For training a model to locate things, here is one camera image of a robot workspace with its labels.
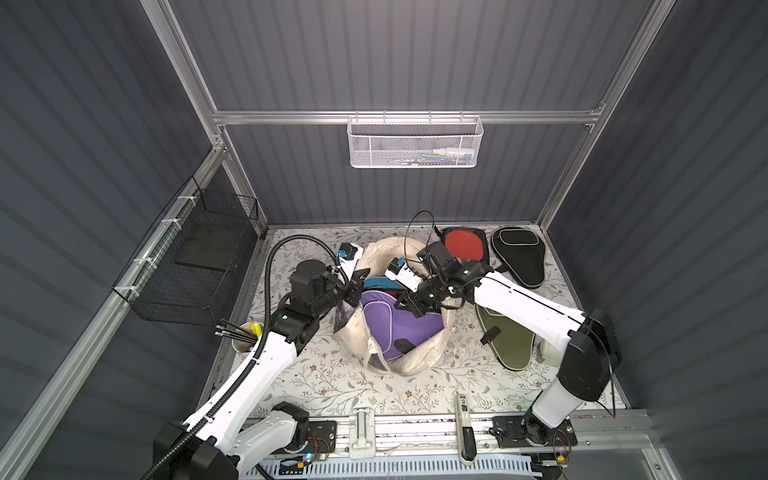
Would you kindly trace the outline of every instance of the white bag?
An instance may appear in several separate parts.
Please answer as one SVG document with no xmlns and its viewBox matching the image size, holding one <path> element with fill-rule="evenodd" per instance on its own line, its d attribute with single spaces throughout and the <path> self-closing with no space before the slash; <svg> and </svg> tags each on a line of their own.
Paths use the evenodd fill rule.
<svg viewBox="0 0 768 480">
<path fill-rule="evenodd" d="M 406 258 L 410 259 L 407 260 L 408 266 L 421 278 L 427 276 L 427 271 L 420 262 L 414 259 L 424 247 L 424 243 L 418 240 L 410 238 L 406 240 Z M 385 238 L 371 243 L 365 247 L 356 270 L 370 268 L 369 278 L 384 276 L 389 263 L 393 258 L 402 257 L 402 251 L 402 237 Z M 460 300 L 453 298 L 443 300 L 443 304 L 448 306 L 458 306 L 459 303 Z M 455 310 L 442 309 L 441 314 L 443 330 L 440 333 L 390 362 L 384 360 L 381 346 L 371 335 L 366 324 L 366 318 L 362 313 L 362 306 L 352 307 L 346 302 L 341 303 L 336 309 L 333 337 L 352 353 L 360 356 L 363 365 L 374 372 L 387 371 L 401 376 L 414 376 L 440 360 L 445 344 L 448 343 L 448 338 L 453 332 Z"/>
</svg>

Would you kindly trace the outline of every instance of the cable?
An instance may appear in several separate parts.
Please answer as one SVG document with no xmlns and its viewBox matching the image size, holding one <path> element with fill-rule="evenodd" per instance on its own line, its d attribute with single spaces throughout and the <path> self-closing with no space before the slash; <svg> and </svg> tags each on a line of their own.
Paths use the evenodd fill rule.
<svg viewBox="0 0 768 480">
<path fill-rule="evenodd" d="M 257 362 L 255 359 L 251 359 L 248 364 L 245 366 L 245 369 L 239 374 L 239 376 L 235 379 L 234 383 L 230 386 L 230 388 L 227 389 L 227 391 L 221 396 L 218 402 L 214 404 L 214 406 L 210 407 L 210 410 L 206 412 L 205 415 L 203 415 L 203 418 L 200 419 L 199 422 L 195 424 L 192 429 L 190 429 L 187 433 L 184 434 L 180 439 L 178 439 L 176 442 L 174 442 L 173 445 L 170 446 L 167 452 L 165 452 L 165 455 L 155 462 L 154 465 L 152 465 L 149 470 L 147 470 L 144 475 L 141 476 L 141 480 L 151 480 L 154 474 L 159 470 L 163 465 L 168 463 L 170 460 L 176 457 L 176 455 L 181 451 L 181 449 L 184 448 L 184 446 L 189 443 L 189 441 L 201 430 L 203 427 L 208 423 L 208 419 L 212 419 L 216 412 L 221 409 L 221 407 L 224 405 L 224 403 L 232 396 L 233 393 L 235 393 L 235 390 L 237 390 L 240 385 L 243 384 L 245 381 L 245 378 L 248 376 L 248 374 L 253 370 L 253 367 L 256 366 Z"/>
<path fill-rule="evenodd" d="M 328 453 L 330 454 L 331 453 L 331 445 L 328 442 L 326 442 L 325 439 L 320 439 L 320 441 L 326 444 L 326 447 L 328 447 Z"/>
<path fill-rule="evenodd" d="M 411 217 L 411 221 L 408 222 L 408 226 L 406 227 L 406 235 L 402 238 L 402 258 L 406 262 L 417 262 L 417 263 L 419 262 L 418 260 L 408 258 L 408 254 L 406 252 L 406 240 L 408 240 L 408 230 L 411 230 L 411 225 L 413 224 L 413 221 L 416 220 L 416 217 L 418 217 L 420 214 L 429 214 L 429 216 L 432 217 L 432 229 L 429 231 L 429 235 L 427 236 L 427 247 L 432 241 L 432 231 L 437 230 L 435 228 L 435 216 L 432 215 L 432 212 L 430 212 L 429 210 L 419 210 L 418 212 L 416 212 L 416 215 Z M 432 264 L 430 262 L 427 262 L 427 269 L 429 271 L 429 275 L 432 276 Z"/>
<path fill-rule="evenodd" d="M 465 304 L 465 303 L 466 303 L 466 300 L 464 300 L 464 299 L 462 298 L 462 304 L 461 304 L 461 305 L 459 305 L 459 306 L 443 305 L 443 304 L 442 304 L 442 302 L 441 302 L 441 303 L 438 303 L 438 305 L 440 305 L 440 308 L 444 308 L 444 309 L 446 309 L 446 310 L 460 310 L 461 308 L 463 308 L 463 307 L 464 307 L 464 304 Z"/>
<path fill-rule="evenodd" d="M 597 403 L 599 406 L 603 407 L 605 409 L 605 411 L 608 412 L 608 415 L 612 415 L 614 418 L 616 418 L 616 414 L 615 413 L 611 413 L 611 411 L 608 409 L 607 406 L 603 405 L 601 402 L 599 402 L 597 400 L 595 400 L 595 403 Z"/>
<path fill-rule="evenodd" d="M 600 336 L 594 332 L 592 328 L 589 327 L 589 325 L 585 324 L 586 322 L 582 323 L 581 326 L 583 326 L 589 333 L 592 334 L 592 336 L 597 339 L 598 342 L 600 342 L 600 346 L 603 347 L 603 352 L 605 352 L 605 359 L 608 362 L 608 372 L 611 374 L 611 401 L 613 402 L 614 412 L 611 413 L 610 410 L 608 410 L 605 405 L 598 402 L 598 405 L 603 407 L 606 412 L 613 418 L 616 418 L 616 390 L 614 387 L 614 366 L 611 364 L 611 355 L 608 353 L 608 348 L 605 346 L 605 343 L 603 342 L 603 339 L 600 338 Z"/>
<path fill-rule="evenodd" d="M 315 459 L 317 458 L 317 450 L 318 450 L 319 446 L 317 445 L 317 437 L 316 436 L 312 435 L 312 440 L 315 441 L 315 456 L 312 457 L 312 461 L 314 462 Z"/>
<path fill-rule="evenodd" d="M 263 476 L 266 480 L 275 480 L 275 478 L 269 473 L 267 473 L 266 470 L 264 470 L 264 467 L 259 465 L 258 463 L 256 464 L 256 471 L 259 472 L 261 476 Z"/>
<path fill-rule="evenodd" d="M 568 451 L 565 453 L 565 458 L 568 458 L 568 456 L 569 456 L 569 455 L 571 454 L 571 452 L 573 451 L 573 445 L 571 445 L 571 437 L 569 437 L 567 433 L 563 432 L 563 431 L 562 431 L 562 430 L 560 430 L 560 429 L 558 429 L 558 432 L 560 432 L 560 433 L 562 433 L 563 435 L 565 435 L 565 439 L 566 439 L 566 440 L 568 440 Z M 563 447 L 565 447 L 565 444 L 563 443 L 563 441 L 562 441 L 562 440 L 560 440 L 560 443 L 562 443 Z"/>
<path fill-rule="evenodd" d="M 554 454 L 554 461 L 558 464 L 558 467 L 560 468 L 560 475 L 565 478 L 565 480 L 568 480 L 568 477 L 565 474 L 565 470 L 563 469 L 563 465 L 560 465 L 560 459 L 557 451 L 554 449 L 554 439 L 560 440 L 560 443 L 563 445 L 563 448 L 565 448 L 565 443 L 563 443 L 562 439 L 558 437 L 558 432 L 562 432 L 562 430 L 558 430 L 554 433 L 554 438 L 552 439 L 552 453 Z"/>
<path fill-rule="evenodd" d="M 240 385 L 243 384 L 245 381 L 245 378 L 248 377 L 248 375 L 253 370 L 253 367 L 258 365 L 259 358 L 261 357 L 261 353 L 264 351 L 264 347 L 266 346 L 266 338 L 270 334 L 270 328 L 271 328 L 271 322 L 270 322 L 270 269 L 272 267 L 272 262 L 275 257 L 275 253 L 277 253 L 278 249 L 281 248 L 286 243 L 292 241 L 292 240 L 309 240 L 312 242 L 317 243 L 320 245 L 330 256 L 331 259 L 333 259 L 333 264 L 335 266 L 339 266 L 339 258 L 333 254 L 333 250 L 331 250 L 328 245 L 320 240 L 319 238 L 312 237 L 310 235 L 291 235 L 289 237 L 283 238 L 281 241 L 277 242 L 274 247 L 272 247 L 272 250 L 270 250 L 270 254 L 267 256 L 266 259 L 266 276 L 264 277 L 264 327 L 263 327 L 263 333 L 260 338 L 259 346 L 256 349 L 256 352 L 253 355 L 253 358 L 246 364 L 243 371 L 239 374 L 239 376 L 235 379 L 234 383 L 230 386 L 230 388 L 227 389 L 227 391 L 221 396 L 221 398 L 206 412 L 205 415 L 203 415 L 203 418 L 200 419 L 197 424 L 195 424 L 192 429 L 187 431 L 180 439 L 178 439 L 176 442 L 174 442 L 173 445 L 170 446 L 168 451 L 163 455 L 163 457 L 155 462 L 154 465 L 152 465 L 149 470 L 147 470 L 144 475 L 141 476 L 141 480 L 151 480 L 153 475 L 159 470 L 163 465 L 167 464 L 170 460 L 176 457 L 178 453 L 181 451 L 181 449 L 184 448 L 184 446 L 189 443 L 189 441 L 208 423 L 209 419 L 212 419 L 214 415 L 221 409 L 221 407 L 224 405 L 224 403 L 229 400 L 229 398 L 232 396 L 233 393 L 240 387 Z M 349 286 L 349 279 L 346 276 L 346 273 L 344 273 L 343 269 L 339 269 L 341 272 L 342 278 L 344 279 L 344 285 L 343 288 L 347 288 Z M 265 478 L 271 478 L 269 476 L 266 476 L 267 474 L 265 472 L 261 472 L 262 475 L 265 475 Z"/>
</svg>

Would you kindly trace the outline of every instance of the bottle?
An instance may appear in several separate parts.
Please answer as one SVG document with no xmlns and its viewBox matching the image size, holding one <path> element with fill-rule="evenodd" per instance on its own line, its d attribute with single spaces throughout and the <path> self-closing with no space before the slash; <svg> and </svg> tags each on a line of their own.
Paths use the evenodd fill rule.
<svg viewBox="0 0 768 480">
<path fill-rule="evenodd" d="M 442 155 L 444 157 L 460 158 L 464 155 L 475 154 L 475 150 L 472 148 L 448 147 L 448 148 L 436 148 L 432 150 L 432 153 L 435 155 Z"/>
</svg>

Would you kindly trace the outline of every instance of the floral patterned mat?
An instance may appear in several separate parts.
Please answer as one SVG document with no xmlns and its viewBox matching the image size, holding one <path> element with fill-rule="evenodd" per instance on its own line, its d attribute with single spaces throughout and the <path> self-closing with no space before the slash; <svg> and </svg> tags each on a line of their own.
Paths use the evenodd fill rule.
<svg viewBox="0 0 768 480">
<path fill-rule="evenodd" d="M 499 227 L 489 225 L 479 228 L 490 233 Z M 529 228 L 540 233 L 537 227 Z M 411 236 L 425 241 L 430 229 L 413 227 L 410 231 Z M 405 232 L 406 227 L 279 229 L 275 231 L 272 245 L 289 235 L 304 233 L 320 238 L 332 248 L 345 241 L 364 247 L 382 238 L 402 236 Z M 492 266 L 501 265 L 492 251 L 491 256 Z M 288 277 L 298 262 L 310 258 L 326 261 L 327 254 L 314 243 L 301 241 L 288 243 L 278 250 L 270 278 L 273 306 L 288 292 Z M 575 307 L 573 296 L 549 249 L 545 269 L 546 280 L 536 292 L 563 305 Z M 263 294 L 262 275 L 249 314 L 251 321 L 263 319 Z M 558 370 L 535 360 L 521 372 L 504 369 L 490 347 L 479 342 L 482 330 L 474 306 L 467 304 L 457 312 L 455 331 L 435 366 L 409 378 L 377 375 L 364 369 L 361 359 L 334 340 L 332 318 L 333 312 L 323 319 L 317 334 L 297 361 L 277 377 L 254 409 L 254 416 L 263 416 L 282 401 L 300 406 L 312 416 L 348 415 L 352 408 L 361 406 L 371 406 L 376 413 L 386 415 L 450 413 L 453 412 L 457 392 L 472 395 L 475 412 L 523 411 L 528 409 Z M 236 356 L 232 368 L 237 368 L 244 358 L 245 355 Z M 611 407 L 610 386 L 601 397 L 601 402 Z M 618 394 L 616 406 L 624 408 Z M 599 409 L 600 406 L 585 403 L 582 408 Z"/>
</svg>

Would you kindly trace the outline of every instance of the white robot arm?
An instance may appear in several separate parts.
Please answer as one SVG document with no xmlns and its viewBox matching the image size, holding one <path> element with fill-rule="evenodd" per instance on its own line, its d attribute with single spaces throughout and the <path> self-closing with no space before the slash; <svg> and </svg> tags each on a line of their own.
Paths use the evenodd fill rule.
<svg viewBox="0 0 768 480">
<path fill-rule="evenodd" d="M 304 260 L 296 266 L 290 276 L 291 292 L 265 323 L 259 348 L 254 348 L 217 393 L 182 425 L 168 423 L 160 430 L 154 440 L 154 465 L 142 479 L 234 480 L 275 450 L 299 451 L 306 444 L 309 414 L 286 402 L 275 406 L 256 425 L 240 429 L 275 378 L 312 339 L 319 321 L 341 301 L 352 305 L 359 302 L 367 271 L 354 272 L 362 256 L 360 246 L 343 243 L 334 255 L 322 241 L 295 235 L 278 242 L 267 257 L 267 296 L 271 259 L 277 248 L 290 240 L 321 244 L 332 255 L 336 268 L 330 269 L 319 260 Z"/>
<path fill-rule="evenodd" d="M 445 245 L 431 243 L 417 254 L 435 275 L 418 285 L 407 264 L 394 259 L 386 272 L 407 290 L 396 304 L 421 316 L 446 297 L 494 310 L 537 333 L 564 353 L 557 378 L 526 412 L 522 435 L 547 445 L 558 426 L 583 402 L 596 401 L 621 361 L 611 319 L 600 310 L 589 315 L 524 289 L 477 261 L 461 265 Z"/>
<path fill-rule="evenodd" d="M 267 257 L 267 272 L 274 251 L 289 240 L 322 243 L 306 235 L 281 240 Z M 312 339 L 319 320 L 341 301 L 353 306 L 359 303 L 368 273 L 355 271 L 362 248 L 344 243 L 338 255 L 333 255 L 328 246 L 322 245 L 333 256 L 336 270 L 318 260 L 304 260 L 297 265 L 290 277 L 292 291 L 270 315 L 270 326 L 265 324 L 260 348 L 251 352 L 217 394 L 181 426 L 169 423 L 163 427 L 154 441 L 155 465 L 144 480 L 178 475 L 235 479 L 276 449 L 298 451 L 303 447 L 309 415 L 285 402 L 261 422 L 242 432 L 240 429 L 274 379 Z M 418 277 L 406 262 L 394 259 L 386 275 L 401 281 L 407 289 L 398 298 L 396 308 L 410 310 L 419 317 L 449 296 L 461 298 L 507 316 L 564 352 L 557 379 L 522 417 L 521 439 L 547 445 L 574 409 L 584 401 L 599 398 L 621 361 L 610 318 L 599 310 L 585 315 L 545 299 L 482 263 L 461 265 L 442 243 L 431 243 L 417 257 L 435 274 L 417 283 Z M 343 286 L 338 285 L 337 276 L 346 280 Z"/>
</svg>

